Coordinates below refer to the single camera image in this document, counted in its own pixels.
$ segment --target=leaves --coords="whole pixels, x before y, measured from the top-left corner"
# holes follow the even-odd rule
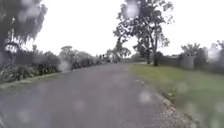
[[[114,31],[114,35],[118,37],[116,47],[122,47],[130,37],[135,36],[138,40],[135,48],[141,55],[149,57],[151,50],[155,54],[158,47],[168,46],[170,43],[163,34],[161,25],[171,23],[172,16],[165,12],[172,10],[173,4],[165,0],[136,0],[134,3],[138,7],[138,15],[134,17],[127,16],[132,0],[126,0],[121,6],[118,14],[120,22]]]
[[[22,0],[0,1],[0,52],[8,42],[24,44],[35,39],[42,28],[47,7],[41,0],[24,5]]]

